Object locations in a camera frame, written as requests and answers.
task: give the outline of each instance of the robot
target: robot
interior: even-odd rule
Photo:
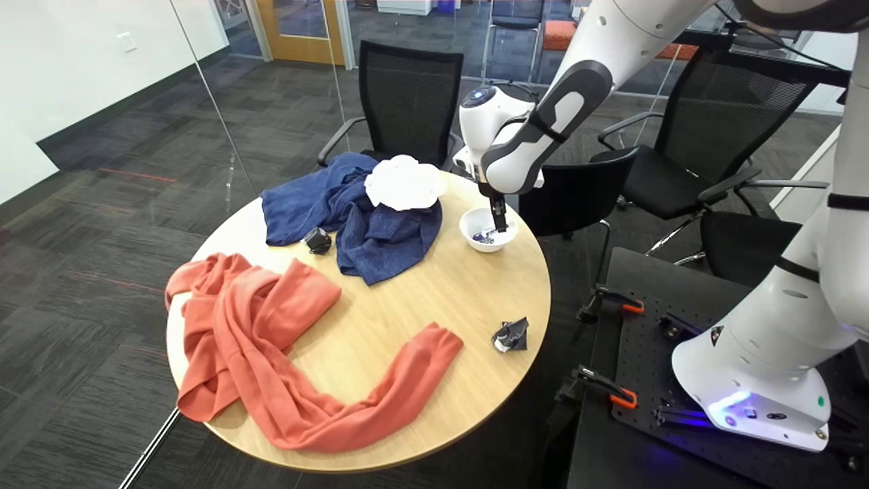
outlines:
[[[454,161],[490,199],[502,231],[505,194],[541,182],[545,159],[712,0],[591,0],[536,104],[496,88],[459,107],[464,144]],[[827,203],[778,267],[709,331],[674,349],[680,390],[724,433],[800,452],[827,445],[831,400],[816,365],[869,341],[869,0],[735,0],[741,17],[778,31],[858,32]]]

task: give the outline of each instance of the door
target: door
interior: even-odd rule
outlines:
[[[272,58],[344,65],[335,2],[342,0],[258,0]]]

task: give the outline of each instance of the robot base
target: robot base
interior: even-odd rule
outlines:
[[[800,452],[827,445],[831,396],[816,369],[762,380],[721,362],[709,334],[675,345],[670,366],[717,430]]]

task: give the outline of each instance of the blue cloth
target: blue cloth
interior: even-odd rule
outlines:
[[[441,209],[395,213],[372,208],[363,180],[376,161],[356,153],[334,159],[322,172],[291,180],[264,194],[265,246],[292,246],[312,228],[335,231],[342,275],[365,286],[391,280],[429,254]]]

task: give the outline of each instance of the round wooden table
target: round wooden table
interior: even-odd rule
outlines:
[[[350,474],[398,466],[437,452],[485,421],[530,373],[549,326],[551,288],[536,239],[509,209],[517,236],[500,254],[475,254],[459,233],[460,213],[485,208],[475,184],[441,175],[448,194],[440,233],[426,258],[410,271],[379,286],[338,275],[331,251],[312,255],[306,246],[265,247],[259,202],[231,216],[196,254],[242,254],[272,271],[304,261],[342,288],[342,300],[288,352],[312,386],[356,403],[376,386],[398,349],[426,324],[440,324],[464,341],[460,354],[416,421],[373,445],[348,453],[312,453],[274,448],[242,403],[221,411],[206,426],[238,452],[295,470]],[[168,311],[164,352],[174,383],[186,373],[182,349],[183,318],[175,297]],[[496,354],[490,334],[502,320],[530,320],[527,352]]]

